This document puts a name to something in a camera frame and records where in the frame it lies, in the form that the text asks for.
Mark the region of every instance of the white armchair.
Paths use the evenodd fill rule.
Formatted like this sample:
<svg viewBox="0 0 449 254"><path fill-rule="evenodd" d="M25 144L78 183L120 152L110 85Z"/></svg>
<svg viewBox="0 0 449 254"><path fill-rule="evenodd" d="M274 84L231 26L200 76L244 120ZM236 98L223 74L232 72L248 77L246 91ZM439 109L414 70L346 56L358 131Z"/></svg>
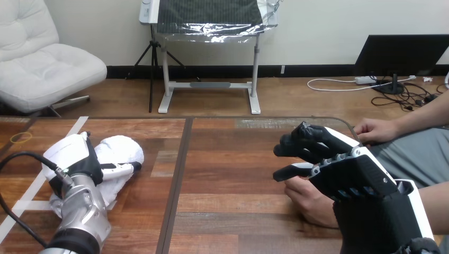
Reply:
<svg viewBox="0 0 449 254"><path fill-rule="evenodd" d="M106 65L94 55L59 44L43 0L0 0L0 102L24 113L51 110L63 98L106 78Z"/></svg>

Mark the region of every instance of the black baseboard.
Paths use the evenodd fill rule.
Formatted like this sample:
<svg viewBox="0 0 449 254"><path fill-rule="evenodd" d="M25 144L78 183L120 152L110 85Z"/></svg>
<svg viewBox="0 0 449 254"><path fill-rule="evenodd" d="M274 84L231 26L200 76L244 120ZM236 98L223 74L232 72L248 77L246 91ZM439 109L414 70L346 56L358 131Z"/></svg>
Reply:
<svg viewBox="0 0 449 254"><path fill-rule="evenodd" d="M106 78L125 78L132 66L108 66ZM151 66L138 66L132 78L150 78ZM253 76L252 66L169 66L170 79L182 78L250 78ZM449 65L437 65L429 76L446 76ZM162 79L162 67L155 73L156 79ZM354 65L287 65L281 74L280 65L259 66L258 77L344 77L354 76Z"/></svg>

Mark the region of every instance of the human hand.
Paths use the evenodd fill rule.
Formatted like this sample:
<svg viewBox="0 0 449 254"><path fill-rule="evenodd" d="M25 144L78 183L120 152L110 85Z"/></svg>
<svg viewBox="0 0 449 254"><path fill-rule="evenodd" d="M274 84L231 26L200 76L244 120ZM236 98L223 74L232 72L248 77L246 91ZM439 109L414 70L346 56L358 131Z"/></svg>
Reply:
<svg viewBox="0 0 449 254"><path fill-rule="evenodd" d="M327 228L338 228L333 200L323 195L310 181L300 177L293 177L284 182L285 194L291 198L308 222Z"/></svg>
<svg viewBox="0 0 449 254"><path fill-rule="evenodd" d="M354 127L360 141L365 143L384 143L397 138L399 127L394 121L363 119Z"/></svg>

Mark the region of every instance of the gray shorts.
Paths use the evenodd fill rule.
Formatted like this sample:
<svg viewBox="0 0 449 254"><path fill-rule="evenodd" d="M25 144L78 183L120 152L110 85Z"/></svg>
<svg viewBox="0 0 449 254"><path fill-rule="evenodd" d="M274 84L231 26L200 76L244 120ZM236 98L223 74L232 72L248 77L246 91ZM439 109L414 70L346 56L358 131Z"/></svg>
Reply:
<svg viewBox="0 0 449 254"><path fill-rule="evenodd" d="M448 129L415 132L370 151L393 178L413 180L418 188L449 181Z"/></svg>

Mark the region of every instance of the silver robotic arm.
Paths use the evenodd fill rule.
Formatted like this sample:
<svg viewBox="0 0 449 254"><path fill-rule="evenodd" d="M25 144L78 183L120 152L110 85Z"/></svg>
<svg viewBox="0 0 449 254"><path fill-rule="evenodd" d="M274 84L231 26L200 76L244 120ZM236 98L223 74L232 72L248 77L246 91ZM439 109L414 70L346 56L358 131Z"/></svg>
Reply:
<svg viewBox="0 0 449 254"><path fill-rule="evenodd" d="M40 254L99 254L111 225L96 186L141 168L139 162L100 164L89 135L83 132L68 136L44 153L45 158L59 165L54 171L43 165L43 170L54 193L62 199L62 222Z"/></svg>
<svg viewBox="0 0 449 254"><path fill-rule="evenodd" d="M414 182L394 180L357 141L303 122L274 153L307 161L276 171L276 181L307 177L334 200L341 253L439 253Z"/></svg>

